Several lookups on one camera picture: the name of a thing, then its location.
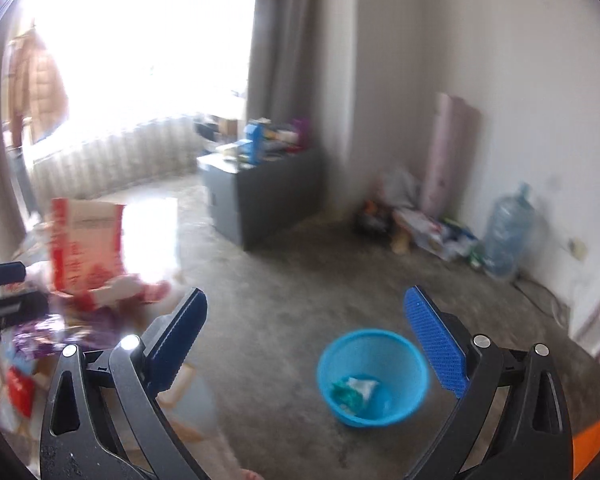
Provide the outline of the green plastic bag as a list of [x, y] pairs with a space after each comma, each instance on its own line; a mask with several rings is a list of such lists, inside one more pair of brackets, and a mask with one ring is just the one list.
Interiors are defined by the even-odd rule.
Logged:
[[330, 387], [330, 397], [343, 411], [356, 415], [364, 408], [365, 388], [364, 380], [354, 377], [340, 379]]

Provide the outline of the blue plastic waste basket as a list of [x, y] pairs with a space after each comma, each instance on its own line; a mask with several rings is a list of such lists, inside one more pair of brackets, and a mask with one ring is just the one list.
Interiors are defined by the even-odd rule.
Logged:
[[[332, 402], [330, 387], [340, 379], [364, 380], [365, 405], [356, 415]], [[425, 358], [403, 336], [369, 328], [332, 342], [316, 369], [318, 390], [332, 414], [352, 428], [382, 428], [403, 422], [425, 400], [430, 379]]]

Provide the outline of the red and white paper bag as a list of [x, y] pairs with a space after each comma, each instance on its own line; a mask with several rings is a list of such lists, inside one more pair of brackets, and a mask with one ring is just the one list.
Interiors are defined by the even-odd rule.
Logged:
[[167, 281], [147, 283], [123, 263], [123, 211], [101, 200], [56, 197], [50, 203], [52, 289], [82, 312], [119, 304], [156, 304]]

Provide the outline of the large water jug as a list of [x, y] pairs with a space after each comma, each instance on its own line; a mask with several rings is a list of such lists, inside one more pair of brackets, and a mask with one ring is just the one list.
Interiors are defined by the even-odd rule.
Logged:
[[518, 272], [534, 223], [530, 191], [528, 183], [521, 183], [494, 204], [483, 239], [483, 265], [492, 278], [510, 282]]

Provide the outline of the grey cabinet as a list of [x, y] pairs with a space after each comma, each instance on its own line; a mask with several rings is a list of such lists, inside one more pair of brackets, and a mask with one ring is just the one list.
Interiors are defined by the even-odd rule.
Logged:
[[249, 250], [317, 214], [325, 195], [325, 159], [317, 148], [249, 166], [219, 153], [200, 156], [212, 226]]

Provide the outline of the metal balcony railing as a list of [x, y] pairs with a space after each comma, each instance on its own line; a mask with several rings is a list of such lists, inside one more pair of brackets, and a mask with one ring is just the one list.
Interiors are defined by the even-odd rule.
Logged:
[[130, 186], [189, 174], [204, 140], [190, 117], [148, 122], [131, 130], [82, 136], [69, 126], [24, 149], [35, 197], [95, 198]]

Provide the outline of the pink rolled mat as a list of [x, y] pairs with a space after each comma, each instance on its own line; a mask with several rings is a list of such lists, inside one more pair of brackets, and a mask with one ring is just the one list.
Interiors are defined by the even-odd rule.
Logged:
[[460, 96], [438, 92], [418, 208], [440, 218], [465, 186], [478, 138], [480, 112]]

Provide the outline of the beige puffer jacket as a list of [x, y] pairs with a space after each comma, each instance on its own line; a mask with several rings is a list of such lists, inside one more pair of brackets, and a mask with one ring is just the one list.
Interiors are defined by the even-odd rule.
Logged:
[[8, 44], [7, 110], [14, 148], [22, 147], [26, 126], [30, 142], [36, 143], [67, 116], [68, 98], [58, 67], [34, 27]]

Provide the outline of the blue detergent bottle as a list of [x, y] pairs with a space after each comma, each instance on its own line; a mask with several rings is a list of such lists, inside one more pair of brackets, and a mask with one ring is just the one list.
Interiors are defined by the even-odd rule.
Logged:
[[260, 122], [248, 122], [245, 126], [245, 153], [251, 165], [259, 165], [262, 159], [264, 125]]

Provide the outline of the grey curtain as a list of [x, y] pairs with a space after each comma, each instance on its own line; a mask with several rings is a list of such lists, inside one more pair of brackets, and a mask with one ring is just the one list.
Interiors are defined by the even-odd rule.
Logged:
[[256, 0], [247, 117], [291, 122], [310, 114], [317, 0]]

